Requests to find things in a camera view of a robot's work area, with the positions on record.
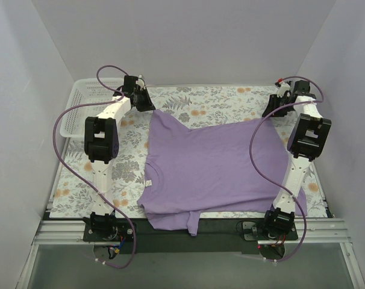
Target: purple t-shirt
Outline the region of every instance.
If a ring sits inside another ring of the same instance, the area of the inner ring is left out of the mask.
[[[188,229],[196,235],[203,211],[269,210],[279,187],[255,171],[248,152],[259,122],[188,129],[173,116],[155,110],[145,164],[147,184],[137,201],[151,225]],[[289,155],[271,121],[260,127],[252,152],[260,170],[282,183]],[[298,199],[306,209],[302,190]]]

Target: table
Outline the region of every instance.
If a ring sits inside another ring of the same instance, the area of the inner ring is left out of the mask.
[[[251,87],[149,87],[154,105],[174,117],[188,128],[249,121],[260,118],[274,86]],[[144,166],[148,153],[148,131],[152,112],[130,111],[121,121],[120,151],[114,161],[114,204],[130,218],[145,218],[137,205],[144,187]],[[283,141],[287,144],[296,123],[295,113],[272,119]],[[84,153],[82,140],[70,139],[65,147],[65,162],[84,178],[92,180],[92,168]],[[89,216],[95,192],[62,165],[54,184],[51,218],[80,218]],[[307,172],[303,189],[307,197],[308,217],[327,217],[323,194],[317,173],[312,166]],[[257,212],[210,212],[202,218],[264,217]]]

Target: glass panel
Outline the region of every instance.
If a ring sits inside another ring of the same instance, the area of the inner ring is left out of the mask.
[[[118,270],[85,255],[93,246],[39,246],[28,288],[353,288],[339,244],[304,244],[277,265],[229,252],[140,253]]]

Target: black mount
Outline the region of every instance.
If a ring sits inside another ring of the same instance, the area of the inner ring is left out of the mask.
[[[282,212],[280,208],[266,211],[263,231],[271,236],[288,235],[294,227],[295,213]]]
[[[104,138],[95,137],[95,134],[105,133]],[[117,123],[115,119],[100,119],[89,116],[85,120],[85,153],[89,160],[103,161],[108,164],[115,158],[119,150]]]
[[[305,80],[299,80],[294,83],[292,91],[286,92],[282,98],[278,97],[278,95],[270,95],[267,108],[263,112],[262,117],[266,117],[270,112],[279,107],[282,107],[285,104],[293,104],[299,95],[309,96],[313,99],[316,99],[315,95],[310,93],[310,83]],[[283,117],[286,116],[287,113],[290,111],[294,111],[294,108],[285,107],[271,115],[271,117]]]
[[[98,235],[100,238],[109,238],[116,232],[114,214],[105,214],[104,216],[96,215],[95,212],[90,214],[90,218],[83,217],[82,221],[90,227],[92,233]]]
[[[130,98],[130,104],[132,107],[136,107],[139,112],[155,110],[151,98],[149,97],[146,87],[141,87],[136,84],[139,80],[137,76],[125,75],[123,78],[122,92],[128,98]],[[113,96],[119,96],[118,92],[115,92]]]
[[[295,158],[315,160],[322,153],[330,127],[329,119],[317,119],[301,113],[287,143],[288,151]]]

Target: wire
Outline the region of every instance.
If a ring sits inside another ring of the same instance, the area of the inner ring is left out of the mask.
[[[285,241],[285,235],[283,237],[283,241],[280,243],[280,245],[283,245],[284,244],[284,241]]]
[[[260,171],[260,169],[256,166],[255,164],[255,161],[254,161],[254,158],[252,156],[252,145],[254,143],[254,139],[255,139],[255,136],[256,136],[256,133],[257,131],[259,130],[259,127],[271,116],[273,115],[274,113],[276,113],[277,111],[279,110],[282,110],[283,108],[286,108],[286,107],[293,107],[295,105],[299,105],[299,104],[312,104],[312,103],[317,103],[317,102],[323,102],[325,100],[325,96],[323,94],[323,91],[320,89],[320,87],[312,80],[306,78],[306,77],[303,77],[303,76],[289,76],[289,77],[285,77],[285,78],[281,78],[278,80],[278,82],[282,82],[284,80],[287,80],[287,79],[292,79],[292,78],[300,78],[300,79],[303,79],[303,80],[306,80],[306,81],[309,81],[310,83],[312,83],[316,89],[318,89],[319,93],[320,93],[320,96],[321,96],[321,100],[315,100],[315,101],[301,101],[301,102],[296,102],[294,104],[285,104],[281,107],[278,107],[277,109],[271,111],[269,114],[267,114],[262,120],[261,122],[257,125],[257,127],[255,128],[255,131],[254,133],[252,134],[252,137],[251,137],[251,140],[249,142],[249,157],[251,159],[251,163],[253,165],[253,167],[255,168],[255,170],[258,172],[259,175],[261,175],[264,179],[266,179],[267,181],[273,183],[274,185],[277,185],[278,187],[282,188],[283,190],[285,190],[288,194],[290,194],[293,198],[293,200],[295,201],[295,204],[299,207],[300,211],[301,211],[301,214],[302,214],[302,217],[303,217],[303,221],[304,221],[304,231],[303,231],[303,235],[298,243],[298,245],[295,247],[295,249],[286,257],[280,259],[280,260],[274,260],[274,259],[268,259],[269,261],[271,262],[281,262],[281,261],[285,261],[285,260],[288,260],[289,258],[291,258],[298,250],[299,248],[302,246],[303,242],[304,242],[304,238],[305,238],[305,234],[306,234],[306,231],[307,231],[307,220],[306,220],[306,216],[305,216],[305,213],[303,211],[303,208],[301,207],[298,199],[294,196],[294,194],[289,190],[287,189],[285,186],[283,186],[282,184],[279,184],[278,182],[275,182],[274,180],[270,179],[268,176],[266,176],[264,173],[262,173]]]
[[[281,236],[279,236],[279,238],[277,239],[277,241],[276,241],[274,244],[271,244],[270,246],[276,246],[276,244],[278,244],[278,243],[279,243],[279,241],[280,241],[280,237],[281,237]]]
[[[116,101],[98,102],[98,103],[95,103],[95,104],[80,104],[80,105],[76,105],[74,107],[70,107],[67,110],[65,110],[64,112],[62,112],[60,114],[60,116],[58,116],[58,119],[55,121],[55,124],[54,124],[54,129],[52,131],[52,144],[53,144],[53,147],[54,147],[55,154],[57,155],[57,158],[59,159],[59,161],[61,162],[61,164],[65,168],[67,168],[70,172],[72,172],[75,176],[77,176],[80,180],[84,181],[87,185],[89,185],[95,192],[97,192],[98,196],[100,196],[106,202],[106,204],[108,204],[114,210],[116,210],[118,213],[120,213],[121,215],[123,215],[123,217],[129,222],[129,225],[130,225],[131,229],[133,230],[133,250],[132,250],[132,254],[131,254],[128,262],[125,265],[123,265],[123,266],[119,266],[119,265],[115,265],[115,264],[112,264],[112,263],[108,263],[108,262],[105,262],[105,261],[98,260],[98,261],[100,261],[102,263],[105,262],[104,264],[109,265],[109,266],[112,266],[114,268],[123,269],[123,268],[126,268],[126,267],[129,266],[129,264],[131,263],[131,261],[134,258],[134,254],[136,252],[137,236],[136,236],[136,230],[134,228],[133,222],[131,221],[131,219],[123,211],[121,211],[116,206],[114,206],[111,202],[109,202],[109,200],[91,182],[89,182],[88,180],[86,180],[85,178],[83,178],[81,175],[79,175],[78,173],[76,173],[76,171],[74,171],[68,164],[65,163],[64,159],[62,159],[62,156],[61,156],[61,154],[58,151],[57,141],[56,141],[56,134],[57,134],[58,124],[59,124],[60,120],[62,119],[62,117],[66,113],[68,113],[69,111],[75,110],[76,108],[80,108],[80,107],[89,107],[89,106],[92,106],[92,105],[113,104],[113,103],[115,103],[117,101],[120,101],[123,98],[123,93],[120,92],[119,90],[118,90],[118,92],[122,96],[118,100],[116,100]]]
[[[237,225],[238,225],[238,224],[240,224],[241,222],[245,222],[245,220],[238,221],[238,222],[236,223],[236,225],[235,225],[236,232],[238,232],[239,234],[242,234],[242,233],[243,233],[243,231],[239,231],[239,230],[237,229]]]
[[[103,86],[103,87],[105,87],[106,89],[111,90],[112,92],[118,92],[118,93],[121,93],[121,95],[123,95],[123,94],[122,94],[122,92],[119,90],[120,88],[118,88],[118,89],[113,89],[113,88],[111,88],[111,87],[107,86],[106,84],[104,84],[104,83],[103,83],[103,82],[99,79],[99,73],[100,73],[100,71],[101,71],[102,69],[106,68],[106,67],[112,67],[112,68],[118,69],[119,71],[123,72],[125,75],[128,75],[128,74],[127,74],[127,72],[126,72],[126,71],[124,71],[123,69],[119,68],[118,66],[110,65],[110,64],[108,64],[108,65],[104,65],[104,66],[100,67],[100,68],[97,70],[97,80],[98,80],[98,82],[100,83],[100,85],[102,85],[102,86]]]
[[[113,237],[113,238],[110,238],[110,239],[108,239],[108,238],[102,238],[102,239],[104,239],[105,241],[111,241],[111,240],[114,240],[114,238],[116,238],[116,237],[117,237],[117,234],[118,234],[118,229],[117,229],[117,227],[116,227],[116,235],[114,235],[114,237]]]
[[[118,246],[118,249],[119,249],[119,250],[122,248],[122,246],[123,246],[124,242],[125,242],[125,238],[121,241],[120,246]]]
[[[107,247],[107,248],[108,248],[109,260],[112,260],[115,256],[110,255],[110,248],[109,247]]]

